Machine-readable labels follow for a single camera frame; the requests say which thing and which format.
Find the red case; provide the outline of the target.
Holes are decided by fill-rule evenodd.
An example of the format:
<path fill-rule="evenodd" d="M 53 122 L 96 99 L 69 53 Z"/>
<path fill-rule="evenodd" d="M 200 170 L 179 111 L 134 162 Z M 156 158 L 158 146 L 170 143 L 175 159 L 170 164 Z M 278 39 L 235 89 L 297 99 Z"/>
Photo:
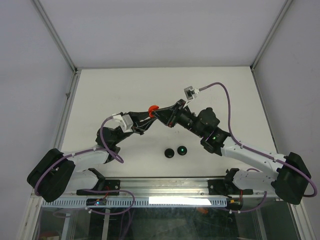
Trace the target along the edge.
<path fill-rule="evenodd" d="M 153 112 L 158 110 L 159 109 L 159 106 L 158 105 L 151 105 L 149 108 L 148 108 L 148 115 L 150 118 L 154 118 L 154 114 Z"/>

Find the black case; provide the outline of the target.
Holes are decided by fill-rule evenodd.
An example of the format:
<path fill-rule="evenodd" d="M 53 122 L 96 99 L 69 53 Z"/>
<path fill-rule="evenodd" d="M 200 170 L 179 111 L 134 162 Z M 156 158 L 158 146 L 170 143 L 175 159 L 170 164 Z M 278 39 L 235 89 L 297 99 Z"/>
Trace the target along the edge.
<path fill-rule="evenodd" d="M 177 153 L 180 155 L 180 156 L 184 156 L 186 155 L 188 152 L 187 148 L 183 145 L 180 145 L 178 148 L 177 148 Z"/>
<path fill-rule="evenodd" d="M 173 158 L 174 155 L 175 155 L 175 151 L 172 149 L 172 148 L 167 148 L 165 151 L 164 151 L 164 155 L 166 158 L 170 159 L 170 158 Z"/>

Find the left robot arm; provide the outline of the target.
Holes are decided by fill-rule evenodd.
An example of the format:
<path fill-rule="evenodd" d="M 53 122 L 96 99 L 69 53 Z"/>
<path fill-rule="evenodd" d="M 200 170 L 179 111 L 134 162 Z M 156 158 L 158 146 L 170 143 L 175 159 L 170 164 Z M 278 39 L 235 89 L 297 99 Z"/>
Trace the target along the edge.
<path fill-rule="evenodd" d="M 93 147 L 70 153 L 50 149 L 28 175 L 27 183 L 46 202 L 76 191 L 100 194 L 105 177 L 94 167 L 112 161 L 124 163 L 117 145 L 133 134 L 143 135 L 154 121 L 150 110 L 114 114 L 102 122 Z"/>

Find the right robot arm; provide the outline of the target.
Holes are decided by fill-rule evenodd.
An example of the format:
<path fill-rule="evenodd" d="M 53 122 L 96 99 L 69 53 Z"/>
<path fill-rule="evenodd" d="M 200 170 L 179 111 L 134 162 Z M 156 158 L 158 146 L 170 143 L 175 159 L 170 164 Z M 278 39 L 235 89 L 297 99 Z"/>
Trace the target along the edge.
<path fill-rule="evenodd" d="M 148 112 L 169 128 L 180 125 L 200 137 L 200 144 L 207 152 L 236 159 L 259 170 L 250 176 L 232 168 L 223 182 L 226 192 L 234 194 L 240 189 L 257 189 L 275 193 L 293 205 L 300 204 L 302 198 L 308 196 L 305 191 L 312 183 L 311 174 L 300 155 L 272 153 L 242 144 L 230 131 L 219 128 L 220 120 L 211 107 L 195 114 L 181 99 L 170 107 L 150 107 Z"/>

